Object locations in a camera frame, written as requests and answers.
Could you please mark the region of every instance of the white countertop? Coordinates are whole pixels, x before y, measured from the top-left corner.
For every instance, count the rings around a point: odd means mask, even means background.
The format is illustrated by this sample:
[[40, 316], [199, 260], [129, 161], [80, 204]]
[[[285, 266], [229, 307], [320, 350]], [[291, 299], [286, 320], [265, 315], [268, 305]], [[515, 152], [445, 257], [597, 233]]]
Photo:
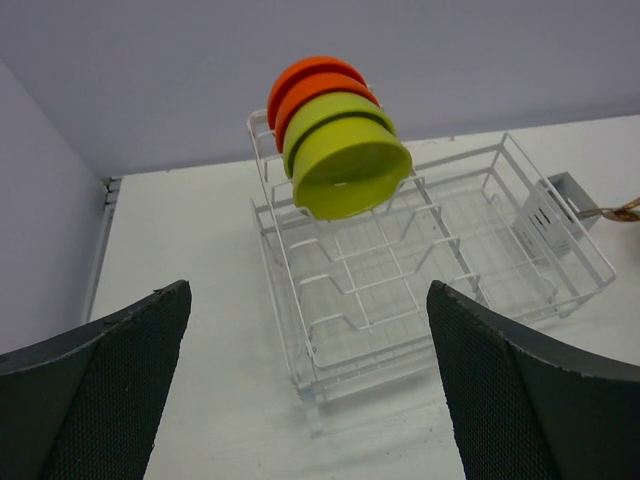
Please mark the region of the white countertop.
[[[640, 195], [638, 132], [640, 117], [627, 117], [513, 136], [544, 174], [569, 171], [596, 202], [615, 206]], [[473, 148], [499, 137], [455, 140]], [[146, 478], [463, 478], [437, 378], [427, 407], [310, 438], [287, 379], [250, 198], [262, 203], [252, 161], [123, 181], [93, 318], [179, 278], [193, 292]], [[591, 234], [618, 278], [545, 333], [640, 364], [640, 223], [601, 219]]]

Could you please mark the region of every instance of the table surface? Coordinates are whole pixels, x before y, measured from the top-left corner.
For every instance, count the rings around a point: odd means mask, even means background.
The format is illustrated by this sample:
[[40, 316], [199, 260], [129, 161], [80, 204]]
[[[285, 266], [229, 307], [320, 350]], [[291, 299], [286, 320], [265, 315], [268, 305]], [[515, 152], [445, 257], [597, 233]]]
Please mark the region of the table surface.
[[[626, 117], [512, 134], [545, 175], [569, 171], [611, 206], [640, 195], [639, 131], [640, 117]], [[474, 148], [499, 138], [453, 140]], [[452, 139], [420, 148], [439, 141]], [[420, 409], [310, 438], [287, 379], [250, 198], [263, 198], [251, 161], [123, 181], [93, 318], [179, 278], [193, 291], [146, 478], [463, 478], [438, 379]], [[591, 234], [618, 278], [546, 333], [640, 364], [640, 224], [601, 219]]]

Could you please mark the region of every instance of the dish rack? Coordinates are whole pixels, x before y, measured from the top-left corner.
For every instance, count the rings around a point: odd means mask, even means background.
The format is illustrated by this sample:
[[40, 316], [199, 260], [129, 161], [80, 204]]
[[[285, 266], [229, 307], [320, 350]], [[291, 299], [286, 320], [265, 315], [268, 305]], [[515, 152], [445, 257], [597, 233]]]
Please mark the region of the dish rack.
[[247, 126], [273, 311], [312, 436], [336, 399], [435, 365], [425, 308], [433, 280], [530, 324], [568, 316], [615, 278], [575, 205], [508, 133], [465, 151], [455, 141], [407, 144], [414, 168], [388, 202], [323, 222], [294, 205], [265, 111]]

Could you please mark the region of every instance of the bowl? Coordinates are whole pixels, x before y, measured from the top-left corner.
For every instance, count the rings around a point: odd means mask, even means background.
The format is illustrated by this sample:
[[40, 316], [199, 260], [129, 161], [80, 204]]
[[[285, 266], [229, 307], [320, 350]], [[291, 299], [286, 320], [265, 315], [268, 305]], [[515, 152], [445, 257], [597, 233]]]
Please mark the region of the bowl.
[[293, 200], [321, 220], [357, 215], [385, 202], [411, 173], [411, 154], [387, 128], [366, 116], [339, 118], [300, 145]]
[[280, 104], [291, 87], [309, 75], [323, 72], [342, 73], [357, 80], [364, 86], [367, 85], [362, 75], [360, 75], [355, 68], [338, 58], [325, 56], [304, 58], [282, 72], [273, 84], [273, 87], [271, 87], [267, 101], [267, 122], [269, 123], [269, 128], [273, 129], [275, 127]]
[[392, 135], [396, 133], [391, 119], [367, 98], [348, 92], [326, 93], [305, 103], [289, 122], [282, 148], [284, 170], [287, 176], [293, 177], [296, 154], [307, 136], [322, 125], [349, 116], [368, 117], [382, 125]]
[[376, 97], [362, 83], [341, 73], [317, 73], [300, 80], [286, 93], [276, 115], [276, 147], [282, 152], [284, 134], [293, 115], [309, 100], [331, 92], [350, 92], [379, 106]]

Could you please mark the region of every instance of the green bowl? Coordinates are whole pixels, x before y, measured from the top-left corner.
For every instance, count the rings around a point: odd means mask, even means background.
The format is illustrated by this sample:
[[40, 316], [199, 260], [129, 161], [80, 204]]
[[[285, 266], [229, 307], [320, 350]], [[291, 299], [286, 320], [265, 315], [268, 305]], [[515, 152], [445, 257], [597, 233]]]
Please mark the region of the green bowl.
[[334, 92], [305, 103], [295, 113], [284, 135], [282, 155], [287, 177], [292, 178], [300, 146], [316, 129], [339, 118], [367, 117], [382, 125], [393, 136], [393, 122], [375, 103], [355, 93]]
[[409, 151], [377, 121], [338, 118], [299, 146], [293, 200], [317, 219], [351, 217], [388, 200], [411, 166]]

